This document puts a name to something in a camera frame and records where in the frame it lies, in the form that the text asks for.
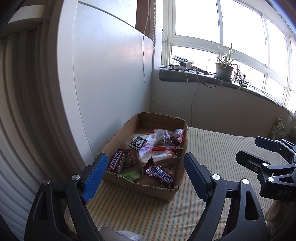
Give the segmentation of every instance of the white cable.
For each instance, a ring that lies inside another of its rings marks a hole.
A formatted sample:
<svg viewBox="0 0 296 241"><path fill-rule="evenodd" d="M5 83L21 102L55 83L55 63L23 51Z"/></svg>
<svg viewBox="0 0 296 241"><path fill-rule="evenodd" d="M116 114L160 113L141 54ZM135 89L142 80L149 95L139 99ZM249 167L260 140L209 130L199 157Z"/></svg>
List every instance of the white cable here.
<svg viewBox="0 0 296 241"><path fill-rule="evenodd" d="M180 100L178 103L175 103L175 104L163 104L163 103L161 103L159 100L157 100L152 94L151 94L151 92L150 92L150 90L149 90L149 88L148 88L148 86L147 86L147 83L146 83L146 76L145 76L145 55L144 55L144 37L145 37L145 32L146 32L146 27L147 27L147 23L148 23L148 18L149 18L149 9L150 9L150 6L149 6L149 0L147 0L147 2L148 2L148 14L147 14L147 20L146 20L146 24L145 24L145 28L144 28L144 33L143 33L143 41L142 41L142 53L143 53L143 73L144 73L144 82L145 82L145 85L146 85L146 88L147 88L147 90L148 90L148 92L149 92L149 94L158 102L158 103L160 103L160 104L162 104L162 105L166 105L166 106L172 106L172 105L177 105L177 104L179 104L180 102L182 102L183 101L183 99L182 100Z"/></svg>
<svg viewBox="0 0 296 241"><path fill-rule="evenodd" d="M191 101L191 122L190 122L190 126L192 127L192 107L193 107L193 100L194 100L194 97L198 91L198 87L199 87L199 76L197 74L197 70L194 68L194 67L191 67L192 70L194 70L194 72L196 73L196 78L197 78L197 89L196 89L196 92L194 93L194 96L192 98L192 101Z"/></svg>
<svg viewBox="0 0 296 241"><path fill-rule="evenodd" d="M185 72L185 75L186 75L186 79L187 79L187 84L188 84L188 76L187 76L187 74L186 74L186 71L187 70L183 70L184 72Z"/></svg>

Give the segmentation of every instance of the black candy wrapper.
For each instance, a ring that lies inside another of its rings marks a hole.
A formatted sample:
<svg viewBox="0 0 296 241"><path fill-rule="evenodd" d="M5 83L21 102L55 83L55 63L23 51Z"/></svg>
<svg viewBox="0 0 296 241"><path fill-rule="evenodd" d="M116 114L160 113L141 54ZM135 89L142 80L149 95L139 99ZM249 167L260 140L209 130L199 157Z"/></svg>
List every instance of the black candy wrapper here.
<svg viewBox="0 0 296 241"><path fill-rule="evenodd" d="M142 137L137 137L133 142L131 142L128 146L137 150L137 151L140 151L143 144L146 143L147 140L142 138Z"/></svg>
<svg viewBox="0 0 296 241"><path fill-rule="evenodd" d="M143 174L157 181L166 188L172 188L174 179L166 171L155 164L151 157L143 168Z"/></svg>

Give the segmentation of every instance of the bed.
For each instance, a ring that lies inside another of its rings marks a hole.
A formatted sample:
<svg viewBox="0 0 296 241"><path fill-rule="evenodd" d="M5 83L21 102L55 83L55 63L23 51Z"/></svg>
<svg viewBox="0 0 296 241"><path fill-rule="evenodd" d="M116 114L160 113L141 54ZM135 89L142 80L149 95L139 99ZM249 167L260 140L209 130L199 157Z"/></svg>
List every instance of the bed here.
<svg viewBox="0 0 296 241"><path fill-rule="evenodd" d="M199 163L207 166L211 173L218 173L226 180L249 179L265 214L272 200L259 196L260 183L256 174L238 165L235 155L238 151L245 150L273 165L284 164L285 160L278 153L256 147L254 141L253 137L232 136L188 127L187 152L192 152ZM187 174L170 203L102 180L95 197L86 205L98 229L107 226L115 231L129 230L141 234L146 241L187 240L205 208L205 203L196 195ZM223 233L229 207L230 199L227 199L214 239ZM68 211L65 218L69 228L75 232Z"/></svg>

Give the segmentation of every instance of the screw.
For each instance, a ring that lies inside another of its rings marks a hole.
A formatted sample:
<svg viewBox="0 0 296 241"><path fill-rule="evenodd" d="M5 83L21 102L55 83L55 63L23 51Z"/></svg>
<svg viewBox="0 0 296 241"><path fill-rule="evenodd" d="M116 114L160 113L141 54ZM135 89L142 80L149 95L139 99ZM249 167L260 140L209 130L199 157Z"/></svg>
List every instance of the screw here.
<svg viewBox="0 0 296 241"><path fill-rule="evenodd" d="M249 182L248 179L244 178L244 179L242 180L242 183L248 185L250 182Z"/></svg>
<svg viewBox="0 0 296 241"><path fill-rule="evenodd" d="M49 184L50 183L50 180L48 180L48 179L45 179L44 181L43 181L43 185L47 185L47 184Z"/></svg>
<svg viewBox="0 0 296 241"><path fill-rule="evenodd" d="M213 174L212 175L212 178L215 179L215 180L219 180L220 179L220 176L218 174Z"/></svg>
<svg viewBox="0 0 296 241"><path fill-rule="evenodd" d="M78 180L79 178L80 178L80 176L77 175L77 174L72 176L72 180L73 180L73 181Z"/></svg>

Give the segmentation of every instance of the snickers bar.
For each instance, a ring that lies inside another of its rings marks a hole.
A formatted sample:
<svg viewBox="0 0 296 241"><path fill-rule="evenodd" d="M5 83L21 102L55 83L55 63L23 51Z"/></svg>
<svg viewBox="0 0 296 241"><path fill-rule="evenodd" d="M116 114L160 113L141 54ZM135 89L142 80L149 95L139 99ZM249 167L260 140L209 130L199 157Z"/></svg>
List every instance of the snickers bar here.
<svg viewBox="0 0 296 241"><path fill-rule="evenodd" d="M128 152L125 152L123 149L118 149L107 170L119 174L124 162L126 161L127 155Z"/></svg>
<svg viewBox="0 0 296 241"><path fill-rule="evenodd" d="M143 174L151 177L166 188L171 188L173 186L173 177L156 165L152 157L144 166Z"/></svg>

